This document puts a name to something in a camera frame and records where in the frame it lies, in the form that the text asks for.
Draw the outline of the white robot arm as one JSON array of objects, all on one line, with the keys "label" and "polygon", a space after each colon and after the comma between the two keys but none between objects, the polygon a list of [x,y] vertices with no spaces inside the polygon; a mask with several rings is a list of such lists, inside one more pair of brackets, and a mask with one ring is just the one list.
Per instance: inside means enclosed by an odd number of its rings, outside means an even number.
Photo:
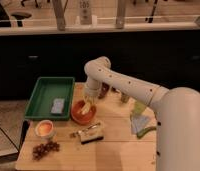
[{"label": "white robot arm", "polygon": [[168,89],[111,69],[102,56],[84,65],[84,94],[95,97],[106,83],[153,110],[156,120],[156,171],[200,171],[200,93]]}]

